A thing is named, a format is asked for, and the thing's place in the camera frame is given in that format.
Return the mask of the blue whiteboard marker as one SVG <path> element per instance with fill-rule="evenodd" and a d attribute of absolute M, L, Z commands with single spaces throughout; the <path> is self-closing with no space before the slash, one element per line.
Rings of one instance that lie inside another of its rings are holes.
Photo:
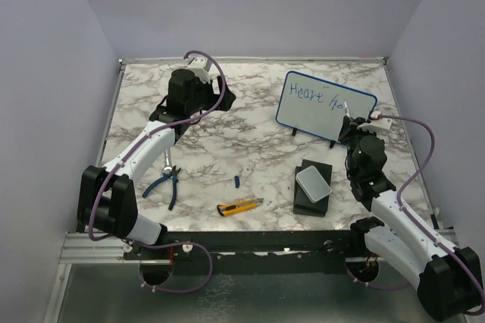
<path fill-rule="evenodd" d="M 346 101 L 344 101 L 343 105 L 344 105 L 344 109 L 343 109 L 344 110 L 344 117 L 350 118 L 351 116 L 350 116 L 350 113 L 349 113 L 348 103 Z"/>

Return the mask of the blue framed whiteboard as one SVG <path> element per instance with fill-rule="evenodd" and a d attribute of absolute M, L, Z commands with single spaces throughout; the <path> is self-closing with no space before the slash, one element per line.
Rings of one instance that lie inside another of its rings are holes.
<path fill-rule="evenodd" d="M 354 118 L 366 118 L 378 98 L 359 89 L 297 71 L 286 74 L 275 120 L 278 124 L 338 142 L 345 108 Z"/>

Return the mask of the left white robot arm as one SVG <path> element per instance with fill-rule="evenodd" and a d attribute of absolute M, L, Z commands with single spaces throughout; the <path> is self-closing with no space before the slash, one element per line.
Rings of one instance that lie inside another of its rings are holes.
<path fill-rule="evenodd" d="M 141 134 L 121 154 L 101 167 L 90 165 L 82 174 L 77 220 L 88 230 L 141 243 L 156 259 L 167 251 L 167 227 L 138 212 L 136 185 L 156 159 L 186 130 L 210 111 L 228 111 L 236 96 L 217 77 L 219 93 L 201 71 L 172 72 L 167 95 L 149 117 Z"/>

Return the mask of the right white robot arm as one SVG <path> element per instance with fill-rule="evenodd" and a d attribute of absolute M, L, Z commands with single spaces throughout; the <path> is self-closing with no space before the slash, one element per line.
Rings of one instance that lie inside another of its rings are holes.
<path fill-rule="evenodd" d="M 402 198 L 383 172 L 385 142 L 392 115 L 374 112 L 369 118 L 345 115 L 338 140 L 346 145 L 346 176 L 355 199 L 373 217 L 351 226 L 349 249 L 358 256 L 374 252 L 415 289 L 423 309 L 435 321 L 455 315 L 484 313 L 480 258 L 430 227 Z"/>

